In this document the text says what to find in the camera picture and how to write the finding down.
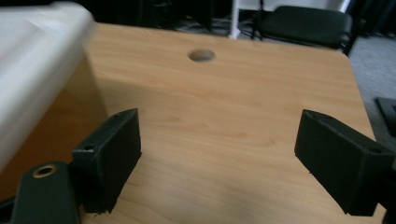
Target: black chair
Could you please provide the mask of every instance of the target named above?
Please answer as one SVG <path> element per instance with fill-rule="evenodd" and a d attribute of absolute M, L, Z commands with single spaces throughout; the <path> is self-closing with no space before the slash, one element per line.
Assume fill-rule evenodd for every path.
<path fill-rule="evenodd" d="M 261 39 L 268 37 L 296 44 L 340 49 L 348 55 L 358 35 L 352 17 L 343 12 L 282 6 L 270 13 L 263 10 L 262 0 L 260 5 L 252 39 L 256 31 L 259 31 Z"/>

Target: black bracket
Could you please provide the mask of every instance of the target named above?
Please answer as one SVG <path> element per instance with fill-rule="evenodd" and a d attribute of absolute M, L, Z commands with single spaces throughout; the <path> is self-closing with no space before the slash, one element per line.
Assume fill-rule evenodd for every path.
<path fill-rule="evenodd" d="M 395 153 L 341 121 L 304 110 L 295 155 L 345 213 L 372 216 L 381 203 L 395 222 Z"/>
<path fill-rule="evenodd" d="M 0 223 L 76 224 L 81 204 L 88 213 L 111 213 L 140 148 L 137 109 L 113 115 L 73 149 L 70 164 L 51 161 L 26 172 L 16 198 L 0 206 Z"/>
<path fill-rule="evenodd" d="M 390 135 L 396 137 L 396 100 L 381 97 L 375 100 L 388 126 Z"/>

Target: chair seat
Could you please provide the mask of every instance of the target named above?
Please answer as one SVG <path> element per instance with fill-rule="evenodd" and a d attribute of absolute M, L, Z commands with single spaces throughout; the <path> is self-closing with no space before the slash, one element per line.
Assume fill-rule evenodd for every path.
<path fill-rule="evenodd" d="M 261 35 L 270 38 L 340 49 L 349 40 L 352 18 L 325 9 L 278 7 L 258 28 Z"/>

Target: screw hole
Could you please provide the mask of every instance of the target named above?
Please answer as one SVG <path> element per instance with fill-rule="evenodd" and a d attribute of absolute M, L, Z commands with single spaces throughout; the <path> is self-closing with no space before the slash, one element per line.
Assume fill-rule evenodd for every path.
<path fill-rule="evenodd" d="M 56 172 L 56 166 L 53 164 L 42 166 L 33 172 L 34 178 L 43 178 Z"/>

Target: table top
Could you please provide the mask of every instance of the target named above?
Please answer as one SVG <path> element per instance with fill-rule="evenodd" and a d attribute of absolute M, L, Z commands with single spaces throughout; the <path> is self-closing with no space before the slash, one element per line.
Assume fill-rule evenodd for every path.
<path fill-rule="evenodd" d="M 373 137 L 342 53 L 99 24 L 87 55 L 106 112 L 139 109 L 143 155 L 113 213 L 83 223 L 380 223 L 294 156 L 303 109 Z"/>

